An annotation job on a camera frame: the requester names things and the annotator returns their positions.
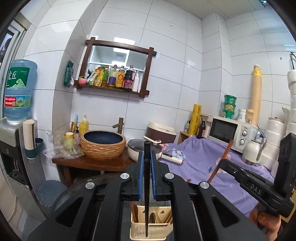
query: clear plastic bag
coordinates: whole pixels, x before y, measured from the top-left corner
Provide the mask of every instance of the clear plastic bag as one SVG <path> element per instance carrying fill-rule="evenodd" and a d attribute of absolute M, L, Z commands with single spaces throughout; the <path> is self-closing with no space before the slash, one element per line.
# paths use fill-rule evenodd
<path fill-rule="evenodd" d="M 49 158 L 74 159 L 84 155 L 81 147 L 73 138 L 67 138 L 64 133 L 46 131 L 49 139 L 53 141 L 53 147 L 46 147 L 44 155 Z"/>

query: silver bolt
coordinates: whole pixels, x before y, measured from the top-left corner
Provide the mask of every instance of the silver bolt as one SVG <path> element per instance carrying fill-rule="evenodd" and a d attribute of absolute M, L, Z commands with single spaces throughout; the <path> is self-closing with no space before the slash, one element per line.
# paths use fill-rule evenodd
<path fill-rule="evenodd" d="M 89 182 L 89 183 L 85 184 L 85 187 L 86 187 L 87 189 L 93 189 L 93 188 L 94 188 L 94 183 Z"/>
<path fill-rule="evenodd" d="M 203 189 L 208 189 L 209 188 L 209 184 L 207 182 L 202 182 L 200 183 L 200 187 L 203 188 Z"/>
<path fill-rule="evenodd" d="M 128 173 L 122 173 L 122 174 L 120 175 L 120 178 L 121 178 L 121 179 L 128 179 L 128 178 L 129 178 L 129 174 L 128 174 Z"/>
<path fill-rule="evenodd" d="M 165 177 L 166 177 L 167 179 L 173 179 L 173 178 L 174 178 L 174 174 L 168 172 L 168 173 L 165 174 Z"/>

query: green label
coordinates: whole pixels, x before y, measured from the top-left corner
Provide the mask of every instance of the green label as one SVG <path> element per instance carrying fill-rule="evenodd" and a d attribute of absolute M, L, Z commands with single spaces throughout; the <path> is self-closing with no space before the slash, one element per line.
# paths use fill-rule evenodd
<path fill-rule="evenodd" d="M 30 68 L 27 67 L 11 67 L 9 70 L 6 88 L 26 87 Z"/>
<path fill-rule="evenodd" d="M 4 106 L 5 107 L 27 107 L 31 105 L 31 96 L 30 95 L 5 95 L 4 97 Z"/>

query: ceiling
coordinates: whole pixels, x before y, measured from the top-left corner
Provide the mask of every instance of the ceiling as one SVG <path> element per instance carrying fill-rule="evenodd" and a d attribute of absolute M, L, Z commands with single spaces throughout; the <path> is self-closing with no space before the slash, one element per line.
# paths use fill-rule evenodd
<path fill-rule="evenodd" d="M 225 20 L 236 15 L 264 9 L 259 0 L 166 0 L 201 19 L 218 13 Z"/>

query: yellow soap bottle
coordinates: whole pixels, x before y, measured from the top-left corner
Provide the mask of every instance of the yellow soap bottle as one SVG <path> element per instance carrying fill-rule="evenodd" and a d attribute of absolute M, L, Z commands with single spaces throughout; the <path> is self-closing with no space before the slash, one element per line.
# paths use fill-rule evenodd
<path fill-rule="evenodd" d="M 83 121 L 79 124 L 79 133 L 82 135 L 82 133 L 87 132 L 89 130 L 89 121 L 86 118 L 86 115 L 84 115 Z"/>

